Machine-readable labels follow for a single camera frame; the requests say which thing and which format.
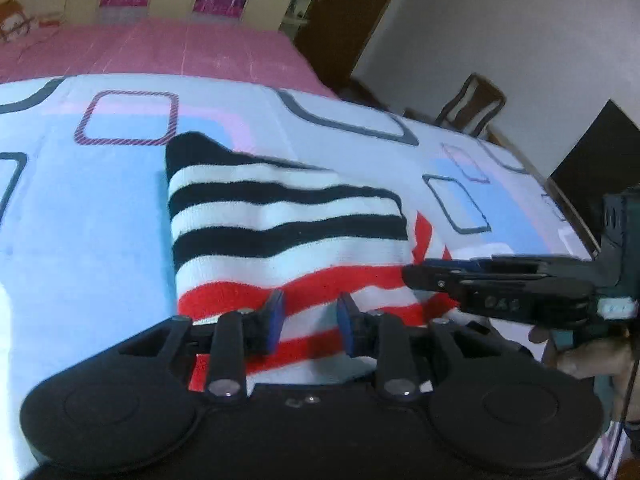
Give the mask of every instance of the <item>cable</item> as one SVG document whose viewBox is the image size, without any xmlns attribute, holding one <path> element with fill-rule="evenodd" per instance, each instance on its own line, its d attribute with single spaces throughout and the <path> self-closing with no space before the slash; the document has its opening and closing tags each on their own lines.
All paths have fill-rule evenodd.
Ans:
<svg viewBox="0 0 640 480">
<path fill-rule="evenodd" d="M 634 367 L 631 370 L 631 375 L 629 376 L 629 382 L 626 386 L 626 394 L 625 394 L 625 402 L 622 405 L 622 414 L 620 415 L 620 427 L 618 428 L 618 432 L 616 434 L 616 441 L 613 445 L 613 452 L 609 456 L 609 463 L 607 463 L 607 468 L 605 469 L 604 475 L 602 476 L 602 480 L 607 480 L 609 473 L 611 473 L 611 469 L 613 468 L 613 463 L 616 459 L 616 455 L 618 454 L 618 446 L 620 445 L 620 439 L 622 438 L 622 432 L 625 431 L 625 420 L 626 414 L 629 411 L 629 404 L 631 403 L 631 395 L 634 392 L 634 383 L 636 382 L 636 375 L 638 374 L 638 366 L 640 365 L 640 360 L 636 359 L 634 361 Z"/>
</svg>

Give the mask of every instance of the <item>striped towel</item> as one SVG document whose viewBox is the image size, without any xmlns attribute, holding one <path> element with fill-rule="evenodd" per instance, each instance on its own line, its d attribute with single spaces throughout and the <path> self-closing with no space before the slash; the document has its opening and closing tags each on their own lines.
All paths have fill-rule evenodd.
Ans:
<svg viewBox="0 0 640 480">
<path fill-rule="evenodd" d="M 335 300 L 342 292 L 362 311 L 383 309 L 411 325 L 454 306 L 445 294 L 418 302 L 404 286 L 405 264 L 450 256 L 429 222 L 389 190 L 230 152 L 194 132 L 168 143 L 166 171 L 179 313 L 213 322 L 259 308 L 276 288 L 285 293 L 278 348 L 248 362 L 249 380 L 295 364 L 309 382 L 314 360 L 341 353 Z M 203 389 L 206 367 L 199 356 L 192 389 Z M 352 375 L 334 373 L 337 381 Z"/>
</svg>

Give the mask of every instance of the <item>red stripe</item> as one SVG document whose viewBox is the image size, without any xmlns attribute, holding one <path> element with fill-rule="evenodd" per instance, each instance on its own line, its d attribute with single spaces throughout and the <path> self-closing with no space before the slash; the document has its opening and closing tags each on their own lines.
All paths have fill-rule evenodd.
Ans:
<svg viewBox="0 0 640 480">
<path fill-rule="evenodd" d="M 398 316 L 405 325 L 418 326 L 430 319 L 441 317 L 452 308 L 458 306 L 448 294 L 438 292 L 429 298 L 425 304 L 414 303 L 407 306 L 385 306 L 381 310 Z"/>
<path fill-rule="evenodd" d="M 412 253 L 414 254 L 414 264 L 419 264 L 424 261 L 424 257 L 431 243 L 431 234 L 433 233 L 433 227 L 427 221 L 427 219 L 418 213 L 415 219 L 415 247 Z"/>
<path fill-rule="evenodd" d="M 246 363 L 246 373 L 255 374 L 265 370 L 281 368 L 305 359 L 329 357 L 341 351 L 342 339 L 340 338 L 340 332 L 337 328 L 334 328 L 327 332 L 278 343 L 278 348 L 272 355 L 248 359 Z M 208 365 L 208 355 L 197 356 L 196 367 L 191 376 L 191 383 L 189 384 L 190 390 L 196 390 L 198 392 L 204 390 L 204 381 L 207 377 Z"/>
<path fill-rule="evenodd" d="M 343 292 L 355 292 L 366 286 L 386 290 L 404 286 L 401 266 L 329 267 L 285 284 L 285 314 L 291 316 L 310 306 L 328 303 Z M 272 289 L 244 283 L 204 283 L 182 295 L 178 311 L 193 319 L 224 314 L 238 308 L 259 308 Z"/>
<path fill-rule="evenodd" d="M 422 325 L 456 306 L 456 303 L 443 293 L 434 294 L 426 304 L 414 303 L 409 306 L 387 306 L 382 310 L 400 317 L 407 325 Z M 273 370 L 306 359 L 320 359 L 340 353 L 342 339 L 337 328 L 311 336 L 281 341 L 272 355 L 252 358 L 247 361 L 246 372 L 255 374 Z M 190 390 L 202 391 L 207 375 L 208 355 L 198 355 L 196 367 L 191 377 Z"/>
</svg>

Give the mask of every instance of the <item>human hand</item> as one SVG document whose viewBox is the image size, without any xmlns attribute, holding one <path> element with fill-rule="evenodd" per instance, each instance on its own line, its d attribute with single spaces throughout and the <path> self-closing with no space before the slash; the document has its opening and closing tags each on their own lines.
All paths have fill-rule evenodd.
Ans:
<svg viewBox="0 0 640 480">
<path fill-rule="evenodd" d="M 577 348 L 559 352 L 549 337 L 548 330 L 535 327 L 529 333 L 533 343 L 547 341 L 542 357 L 543 364 L 575 377 L 585 379 L 610 376 L 614 391 L 612 420 L 620 420 L 626 390 L 632 373 L 634 358 L 628 336 L 596 339 Z M 625 417 L 626 421 L 640 420 L 640 381 L 636 381 Z"/>
</svg>

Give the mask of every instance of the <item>chair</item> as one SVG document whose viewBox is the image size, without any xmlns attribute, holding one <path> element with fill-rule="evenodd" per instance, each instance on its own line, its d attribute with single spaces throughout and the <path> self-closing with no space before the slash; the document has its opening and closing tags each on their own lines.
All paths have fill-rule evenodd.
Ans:
<svg viewBox="0 0 640 480">
<path fill-rule="evenodd" d="M 468 100 L 464 103 L 467 94 L 469 94 Z M 507 98 L 499 88 L 494 86 L 487 78 L 473 73 L 462 85 L 458 95 L 445 105 L 436 120 L 429 120 L 425 114 L 411 108 L 407 108 L 404 111 L 404 116 L 461 133 L 465 133 L 464 129 L 476 118 L 479 118 L 478 124 L 468 133 L 471 137 L 477 137 L 487 123 L 502 110 L 506 102 Z M 460 106 L 460 109 L 453 118 L 449 118 L 449 115 L 458 106 Z"/>
</svg>

